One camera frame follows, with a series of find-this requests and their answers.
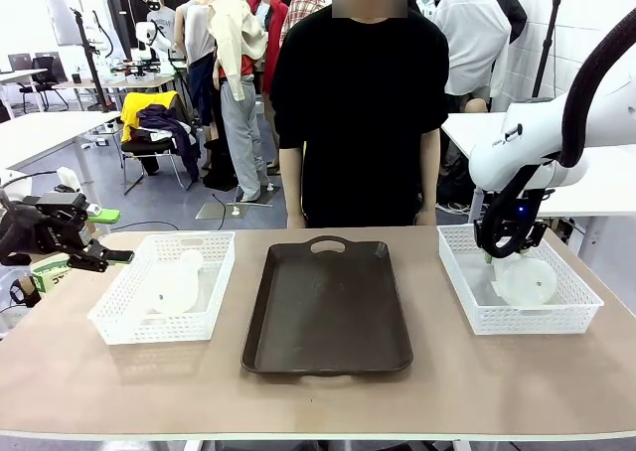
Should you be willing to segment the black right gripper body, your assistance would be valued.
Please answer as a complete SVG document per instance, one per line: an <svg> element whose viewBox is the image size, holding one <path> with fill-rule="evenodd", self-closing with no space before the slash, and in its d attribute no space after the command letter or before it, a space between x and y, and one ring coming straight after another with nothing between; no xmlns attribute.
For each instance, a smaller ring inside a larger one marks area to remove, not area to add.
<svg viewBox="0 0 636 451"><path fill-rule="evenodd" d="M481 220L474 222L476 244L487 255L512 255L538 246L548 225L538 221L546 190L529 190L520 198L496 195Z"/></svg>

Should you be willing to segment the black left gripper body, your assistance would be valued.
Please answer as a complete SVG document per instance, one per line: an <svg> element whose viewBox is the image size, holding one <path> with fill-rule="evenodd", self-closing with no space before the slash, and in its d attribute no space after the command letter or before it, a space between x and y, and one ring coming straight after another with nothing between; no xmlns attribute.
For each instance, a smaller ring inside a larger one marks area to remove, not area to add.
<svg viewBox="0 0 636 451"><path fill-rule="evenodd" d="M87 231L89 202L83 193L50 192L27 196L19 203L19 252L46 255L62 252L71 268L95 268Z"/></svg>

